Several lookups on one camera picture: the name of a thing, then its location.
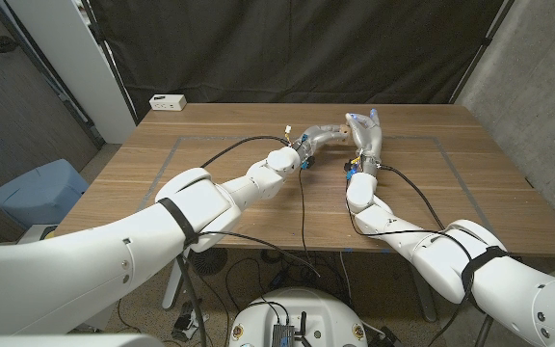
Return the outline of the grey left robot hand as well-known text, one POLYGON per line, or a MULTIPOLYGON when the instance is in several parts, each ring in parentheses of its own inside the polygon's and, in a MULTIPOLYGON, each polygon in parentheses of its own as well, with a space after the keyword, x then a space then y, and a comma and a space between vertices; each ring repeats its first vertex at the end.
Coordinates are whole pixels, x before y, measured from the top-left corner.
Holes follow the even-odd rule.
POLYGON ((293 143, 292 147, 303 162, 326 143, 347 138, 348 134, 343 132, 339 125, 312 125, 293 143))

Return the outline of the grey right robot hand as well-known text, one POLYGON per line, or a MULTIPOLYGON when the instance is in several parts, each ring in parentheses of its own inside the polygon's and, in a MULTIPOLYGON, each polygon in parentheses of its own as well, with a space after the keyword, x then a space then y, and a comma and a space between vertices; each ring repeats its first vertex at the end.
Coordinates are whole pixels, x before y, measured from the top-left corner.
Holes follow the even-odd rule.
POLYGON ((357 146, 361 170, 366 174, 376 176, 378 166, 381 164, 383 144, 383 132, 378 111, 372 109, 368 116, 347 113, 345 118, 350 125, 352 137, 357 146))

